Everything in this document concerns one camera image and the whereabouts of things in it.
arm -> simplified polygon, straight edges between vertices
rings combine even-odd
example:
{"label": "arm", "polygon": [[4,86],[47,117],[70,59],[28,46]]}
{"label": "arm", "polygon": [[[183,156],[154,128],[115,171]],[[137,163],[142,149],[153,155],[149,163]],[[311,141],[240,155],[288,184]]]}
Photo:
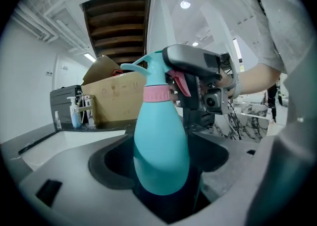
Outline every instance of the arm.
{"label": "arm", "polygon": [[[275,45],[269,29],[269,21],[260,7],[258,0],[251,0],[251,8],[257,21],[260,37],[258,64],[239,74],[239,80],[242,84],[241,95],[252,94],[270,88],[277,82],[281,72],[285,72],[282,59],[275,50]],[[231,77],[221,72],[223,79],[217,84],[225,87],[230,84]],[[235,88],[231,89],[228,96],[232,96]]]}
{"label": "arm", "polygon": [[[245,72],[241,72],[239,74],[239,79],[242,84],[241,95],[257,93],[270,88],[278,81],[280,74],[280,71],[262,63],[257,64]],[[231,83],[231,76],[226,75],[223,71],[221,71],[221,75],[223,79],[218,82],[217,86],[223,87]],[[229,97],[233,95],[234,89],[235,88],[229,91]]]}

spray trigger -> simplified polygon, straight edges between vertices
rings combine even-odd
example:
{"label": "spray trigger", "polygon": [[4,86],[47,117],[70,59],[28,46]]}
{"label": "spray trigger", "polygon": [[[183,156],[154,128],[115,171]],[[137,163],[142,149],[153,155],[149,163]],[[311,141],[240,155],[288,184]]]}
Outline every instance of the spray trigger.
{"label": "spray trigger", "polygon": [[175,71],[175,70],[170,70],[167,72],[171,77],[175,79],[175,82],[177,83],[177,86],[181,90],[181,92],[184,94],[185,97],[191,97],[191,94],[189,92],[184,73]]}

person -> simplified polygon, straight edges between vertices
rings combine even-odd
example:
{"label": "person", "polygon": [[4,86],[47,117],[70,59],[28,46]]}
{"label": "person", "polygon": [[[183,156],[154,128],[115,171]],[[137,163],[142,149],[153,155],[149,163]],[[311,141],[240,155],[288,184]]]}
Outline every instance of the person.
{"label": "person", "polygon": [[[317,43],[315,28],[300,0],[251,0],[251,8],[260,32],[259,60],[239,73],[239,82],[228,92],[232,99],[272,87],[282,72],[292,72]],[[222,79],[215,85],[226,87],[232,77],[223,70],[220,74]]]}
{"label": "person", "polygon": [[276,105],[275,105],[275,97],[277,93],[277,85],[274,84],[272,87],[267,89],[267,104],[268,107],[272,109],[272,118],[276,123]]}

cardboard box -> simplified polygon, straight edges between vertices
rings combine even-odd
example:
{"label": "cardboard box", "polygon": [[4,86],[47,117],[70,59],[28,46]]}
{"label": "cardboard box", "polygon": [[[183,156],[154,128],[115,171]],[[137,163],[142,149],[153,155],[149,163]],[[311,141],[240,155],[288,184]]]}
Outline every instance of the cardboard box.
{"label": "cardboard box", "polygon": [[83,78],[83,93],[95,96],[96,123],[136,119],[139,115],[146,78],[138,72],[112,77],[114,69],[120,69],[120,66],[102,56]]}

soap dispenser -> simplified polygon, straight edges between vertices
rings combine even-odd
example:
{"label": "soap dispenser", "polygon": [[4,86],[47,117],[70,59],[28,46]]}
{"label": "soap dispenser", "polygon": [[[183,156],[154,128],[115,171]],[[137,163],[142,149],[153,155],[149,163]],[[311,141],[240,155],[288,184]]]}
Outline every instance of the soap dispenser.
{"label": "soap dispenser", "polygon": [[[141,61],[148,68],[138,66]],[[143,104],[134,133],[134,167],[142,186],[156,195],[169,195],[182,188],[189,172],[188,143],[182,121],[170,100],[165,73],[172,69],[162,52],[154,52],[122,69],[147,78]]]}
{"label": "soap dispenser", "polygon": [[78,128],[81,126],[81,122],[78,117],[78,105],[76,105],[76,97],[68,97],[70,99],[71,106],[69,107],[71,123],[73,124],[74,128]]}

